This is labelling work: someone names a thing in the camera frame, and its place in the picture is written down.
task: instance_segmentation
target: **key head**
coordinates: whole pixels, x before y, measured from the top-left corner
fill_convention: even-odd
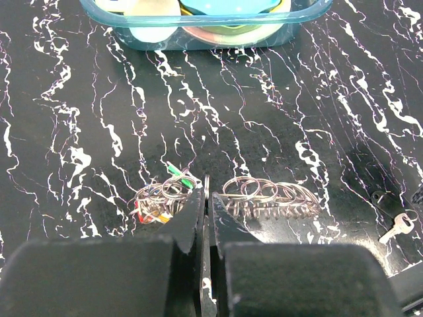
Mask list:
[[[398,233],[408,234],[414,229],[414,223],[410,220],[406,213],[400,213],[394,218],[394,227]]]

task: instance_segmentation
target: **blue lid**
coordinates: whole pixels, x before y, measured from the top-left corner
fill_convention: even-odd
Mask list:
[[[281,0],[180,0],[189,9],[205,15],[248,15],[269,11]]]

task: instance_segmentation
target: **black marble surface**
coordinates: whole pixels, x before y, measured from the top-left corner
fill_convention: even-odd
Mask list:
[[[279,219],[264,241],[354,243],[388,276],[422,261],[370,203],[404,205],[423,180],[423,4],[337,0],[289,44],[138,52],[78,0],[0,1],[0,264],[28,239],[142,232],[127,205],[164,162],[297,182],[320,217]]]

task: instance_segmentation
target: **blue transparent container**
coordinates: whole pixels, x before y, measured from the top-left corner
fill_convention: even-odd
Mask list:
[[[333,0],[283,1],[284,6],[278,12],[255,15],[141,17],[110,13],[97,7],[95,0],[80,0],[89,17],[113,27],[125,45],[143,51],[266,48],[282,45],[296,35],[302,22],[325,14]],[[137,37],[137,34],[143,32],[154,33],[154,30],[165,29],[172,32],[160,42],[146,42]]]

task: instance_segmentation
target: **yellow bowl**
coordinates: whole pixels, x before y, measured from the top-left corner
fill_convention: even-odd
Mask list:
[[[285,0],[281,0],[280,3],[274,7],[269,12],[278,11],[279,8],[284,4]],[[180,12],[182,15],[193,15],[186,7],[184,7],[182,4],[180,4]],[[256,28],[259,28],[260,24],[248,24],[248,25],[218,25],[218,26],[201,26],[200,28],[216,33],[216,34],[222,34],[222,35],[236,35],[236,34],[242,34],[247,33],[252,30],[255,30]]]

